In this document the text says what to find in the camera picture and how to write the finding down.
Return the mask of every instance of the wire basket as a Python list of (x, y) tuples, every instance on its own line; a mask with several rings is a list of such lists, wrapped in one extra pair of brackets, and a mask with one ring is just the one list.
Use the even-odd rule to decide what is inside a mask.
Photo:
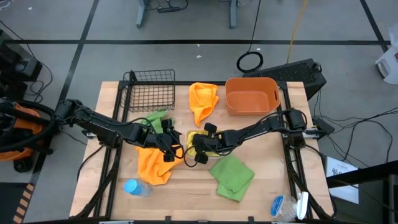
[[(175, 106), (175, 71), (151, 70), (138, 71), (128, 77), (126, 72), (123, 81), (129, 83), (133, 79), (130, 102), (128, 104), (131, 112), (158, 111), (162, 109), (173, 110)], [(121, 106), (125, 107), (125, 97), (122, 98)]]

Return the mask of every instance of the gray floor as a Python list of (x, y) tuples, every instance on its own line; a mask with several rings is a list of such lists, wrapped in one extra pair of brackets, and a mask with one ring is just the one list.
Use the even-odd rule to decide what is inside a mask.
[[(144, 26), (134, 25), (137, 2), (100, 0), (87, 39), (250, 39), (258, 0), (238, 9), (238, 27), (229, 29), (228, 3), (216, 0), (189, 0), (181, 12), (146, 12)], [(398, 22), (395, 0), (367, 0), (385, 40), (388, 27)], [(0, 11), (0, 19), (25, 39), (80, 39), (93, 0), (13, 1)], [(289, 40), (303, 0), (264, 0), (259, 13), (255, 39)], [(359, 0), (309, 0), (297, 40), (377, 40)], [(54, 75), (44, 91), (43, 104), (54, 107), (70, 69), (77, 45), (32, 45), (36, 57)], [(282, 65), (288, 45), (253, 45), (264, 56), (263, 68)], [(237, 58), (247, 45), (85, 45), (68, 92), (94, 108), (102, 81), (120, 80), (130, 69), (172, 68), (178, 80), (226, 80), (240, 77)], [(382, 55), (380, 46), (295, 45), (291, 62), (313, 58), (320, 62), (328, 83), (322, 91), (322, 113), (332, 118), (365, 117), (391, 109), (398, 102), (398, 87), (382, 81), (374, 62)], [(248, 58), (246, 66), (256, 63)], [(39, 77), (45, 83), (49, 73)], [(313, 107), (315, 99), (310, 100)], [(378, 118), (393, 136), (398, 134), (394, 115)], [(78, 128), (68, 132), (84, 140)], [(349, 131), (333, 136), (346, 150)], [(368, 165), (381, 164), (386, 158), (388, 136), (373, 124), (358, 126), (350, 153)], [(319, 141), (321, 151), (340, 159), (327, 139)], [(398, 143), (392, 145), (390, 160), (398, 159)], [(76, 172), (84, 146), (65, 135), (56, 136), (53, 155), (45, 160), (25, 221), (67, 218), (76, 186)], [(362, 164), (351, 160), (359, 167)], [(12, 163), (0, 163), (0, 182), (28, 182), (30, 173), (18, 174)], [(381, 198), (381, 183), (363, 184)], [(360, 204), (337, 200), (339, 217), (380, 223), (381, 206), (360, 194)]]

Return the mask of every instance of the green cloth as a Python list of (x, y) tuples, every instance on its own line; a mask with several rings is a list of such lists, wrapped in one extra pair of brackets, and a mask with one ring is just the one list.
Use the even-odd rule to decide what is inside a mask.
[[(151, 113), (148, 115), (146, 118), (150, 121), (150, 123), (153, 125), (155, 128), (156, 133), (163, 133), (163, 128), (162, 128), (162, 122), (161, 119), (166, 116), (167, 110), (160, 110)], [(141, 124), (147, 124), (148, 122), (146, 120), (142, 120)]]
[(218, 195), (239, 202), (254, 177), (254, 172), (233, 154), (220, 159), (210, 169), (210, 174), (218, 181)]

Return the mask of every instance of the orange towel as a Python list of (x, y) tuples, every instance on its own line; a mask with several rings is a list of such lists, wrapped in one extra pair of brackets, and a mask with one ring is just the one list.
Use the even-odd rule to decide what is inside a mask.
[[(138, 152), (138, 176), (151, 185), (166, 184), (172, 175), (170, 169), (180, 164), (182, 159), (174, 158), (174, 162), (164, 162), (163, 152), (159, 149), (143, 149), (136, 146)], [(182, 156), (182, 150), (177, 150), (177, 155)]]
[(194, 83), (189, 87), (189, 107), (199, 128), (200, 121), (213, 112), (218, 102), (217, 89), (218, 86), (206, 83)]

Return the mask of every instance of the white paper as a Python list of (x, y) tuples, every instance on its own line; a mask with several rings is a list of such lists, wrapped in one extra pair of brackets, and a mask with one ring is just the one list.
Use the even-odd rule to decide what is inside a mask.
[[(351, 164), (347, 164), (345, 162), (339, 161), (332, 157), (328, 157), (326, 160), (326, 176), (330, 177), (333, 175), (344, 174), (346, 172), (351, 172), (354, 170), (358, 170), (357, 167), (352, 166)], [(330, 195), (358, 204), (359, 203), (359, 195), (358, 189), (352, 186), (345, 187), (335, 187), (329, 189)]]

